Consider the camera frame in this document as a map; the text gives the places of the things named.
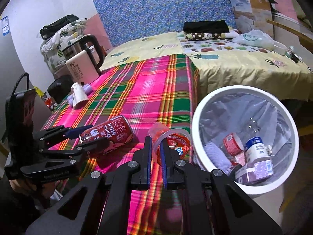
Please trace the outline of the left hand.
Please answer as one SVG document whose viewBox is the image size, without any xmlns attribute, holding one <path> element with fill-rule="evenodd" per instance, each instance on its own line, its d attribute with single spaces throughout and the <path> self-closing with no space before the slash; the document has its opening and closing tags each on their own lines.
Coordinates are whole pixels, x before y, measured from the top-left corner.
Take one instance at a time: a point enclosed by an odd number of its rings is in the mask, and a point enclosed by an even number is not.
<svg viewBox="0 0 313 235">
<path fill-rule="evenodd" d="M 28 182 L 27 180 L 9 180 L 10 186 L 17 193 L 22 193 L 29 195 L 30 193 L 35 193 L 37 191 L 37 186 Z M 55 191 L 55 182 L 43 184 L 41 187 L 41 195 L 44 198 L 50 198 Z"/>
</svg>

